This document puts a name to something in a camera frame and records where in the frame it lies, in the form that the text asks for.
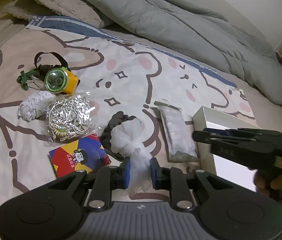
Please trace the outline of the grey quilt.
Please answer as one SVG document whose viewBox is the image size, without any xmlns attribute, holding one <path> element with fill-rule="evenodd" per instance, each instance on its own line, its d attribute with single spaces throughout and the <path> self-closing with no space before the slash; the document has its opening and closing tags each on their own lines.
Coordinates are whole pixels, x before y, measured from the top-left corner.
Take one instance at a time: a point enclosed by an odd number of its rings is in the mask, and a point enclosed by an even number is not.
<svg viewBox="0 0 282 240">
<path fill-rule="evenodd" d="M 282 105 L 272 46 L 218 12 L 185 0 L 85 0 L 126 30 L 236 75 Z"/>
</svg>

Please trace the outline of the white mesh bath puff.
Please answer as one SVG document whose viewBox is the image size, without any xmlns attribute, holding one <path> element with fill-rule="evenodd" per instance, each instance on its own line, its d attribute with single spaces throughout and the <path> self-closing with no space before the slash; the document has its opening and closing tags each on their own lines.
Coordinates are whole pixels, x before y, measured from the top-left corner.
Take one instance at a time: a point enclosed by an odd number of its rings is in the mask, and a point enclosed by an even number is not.
<svg viewBox="0 0 282 240">
<path fill-rule="evenodd" d="M 116 126 L 111 132 L 111 150 L 129 157 L 131 162 L 129 196 L 138 191 L 146 192 L 151 187 L 150 160 L 152 155 L 143 144 L 142 122 L 135 118 Z"/>
</svg>

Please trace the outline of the white cardboard box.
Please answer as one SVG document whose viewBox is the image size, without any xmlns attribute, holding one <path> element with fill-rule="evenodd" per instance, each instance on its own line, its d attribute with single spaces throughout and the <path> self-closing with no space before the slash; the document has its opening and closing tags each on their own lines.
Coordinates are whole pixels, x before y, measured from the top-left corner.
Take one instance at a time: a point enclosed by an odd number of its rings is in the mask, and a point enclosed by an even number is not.
<svg viewBox="0 0 282 240">
<path fill-rule="evenodd" d="M 255 171 L 248 154 L 257 144 L 256 123 L 202 106 L 193 116 L 193 139 L 197 142 L 201 169 L 231 183 L 256 191 Z"/>
</svg>

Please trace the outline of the grey zip pouch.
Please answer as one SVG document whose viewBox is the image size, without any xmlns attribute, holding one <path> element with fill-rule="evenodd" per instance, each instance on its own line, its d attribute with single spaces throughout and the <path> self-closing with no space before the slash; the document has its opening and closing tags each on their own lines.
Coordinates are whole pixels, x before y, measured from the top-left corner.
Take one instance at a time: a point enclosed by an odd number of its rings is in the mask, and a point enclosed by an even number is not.
<svg viewBox="0 0 282 240">
<path fill-rule="evenodd" d="M 162 102 L 155 102 L 155 105 L 161 115 L 169 160 L 173 163 L 199 161 L 195 143 L 187 129 L 181 110 Z"/>
</svg>

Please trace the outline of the yellow green headlamp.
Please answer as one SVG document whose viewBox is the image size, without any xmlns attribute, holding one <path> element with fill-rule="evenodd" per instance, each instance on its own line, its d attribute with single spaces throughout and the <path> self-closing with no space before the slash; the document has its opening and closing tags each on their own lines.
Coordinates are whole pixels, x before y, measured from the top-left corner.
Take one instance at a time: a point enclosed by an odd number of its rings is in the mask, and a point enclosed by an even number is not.
<svg viewBox="0 0 282 240">
<path fill-rule="evenodd" d="M 39 57 L 44 54 L 53 55 L 59 64 L 38 64 Z M 80 79 L 71 72 L 67 61 L 56 52 L 37 53 L 34 58 L 34 66 L 39 72 L 39 76 L 43 78 L 46 90 L 53 94 L 74 94 L 80 84 Z"/>
</svg>

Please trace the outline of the beige fluffy pillow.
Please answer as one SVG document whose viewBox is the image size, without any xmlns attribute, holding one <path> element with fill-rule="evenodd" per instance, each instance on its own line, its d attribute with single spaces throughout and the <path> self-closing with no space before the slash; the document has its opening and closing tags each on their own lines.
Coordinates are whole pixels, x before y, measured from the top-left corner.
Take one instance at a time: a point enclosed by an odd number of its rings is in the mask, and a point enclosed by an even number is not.
<svg viewBox="0 0 282 240">
<path fill-rule="evenodd" d="M 113 21 L 84 0 L 15 0 L 4 7 L 5 13 L 23 20 L 33 16 L 67 16 L 106 28 Z"/>
</svg>

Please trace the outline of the colourful card box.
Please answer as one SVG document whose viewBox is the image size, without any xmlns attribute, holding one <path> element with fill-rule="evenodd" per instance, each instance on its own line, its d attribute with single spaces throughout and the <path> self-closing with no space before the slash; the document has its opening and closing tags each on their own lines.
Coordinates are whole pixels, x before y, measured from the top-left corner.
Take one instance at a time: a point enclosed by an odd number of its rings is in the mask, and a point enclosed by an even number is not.
<svg viewBox="0 0 282 240">
<path fill-rule="evenodd" d="M 94 172 L 111 163 L 96 134 L 51 150 L 49 156 L 58 178 L 78 170 Z"/>
</svg>

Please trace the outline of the black scrunchie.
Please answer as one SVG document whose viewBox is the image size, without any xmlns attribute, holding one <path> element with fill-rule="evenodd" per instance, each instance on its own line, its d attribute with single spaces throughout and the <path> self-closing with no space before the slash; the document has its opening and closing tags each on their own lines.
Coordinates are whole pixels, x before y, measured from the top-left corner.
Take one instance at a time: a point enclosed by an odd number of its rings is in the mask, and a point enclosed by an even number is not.
<svg viewBox="0 0 282 240">
<path fill-rule="evenodd" d="M 99 141 L 101 142 L 105 152 L 116 159 L 117 161 L 123 161 L 124 157 L 120 153 L 114 153 L 111 150 L 111 143 L 110 140 L 112 138 L 111 132 L 116 126 L 121 125 L 125 121 L 133 120 L 136 117 L 134 115 L 126 115 L 123 111 L 118 111 L 115 113 L 110 121 L 108 122 L 107 126 L 104 128 L 101 136 L 99 137 Z"/>
</svg>

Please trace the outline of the white crochet roll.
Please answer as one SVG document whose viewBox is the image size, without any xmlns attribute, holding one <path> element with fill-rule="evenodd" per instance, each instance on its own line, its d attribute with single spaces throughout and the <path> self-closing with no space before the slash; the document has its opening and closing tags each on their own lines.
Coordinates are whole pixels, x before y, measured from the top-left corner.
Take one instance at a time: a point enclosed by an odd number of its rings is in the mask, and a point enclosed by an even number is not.
<svg viewBox="0 0 282 240">
<path fill-rule="evenodd" d="M 20 103 L 18 117 L 25 121 L 32 121 L 45 115 L 48 105 L 55 97 L 55 94 L 46 90 L 34 92 Z"/>
</svg>

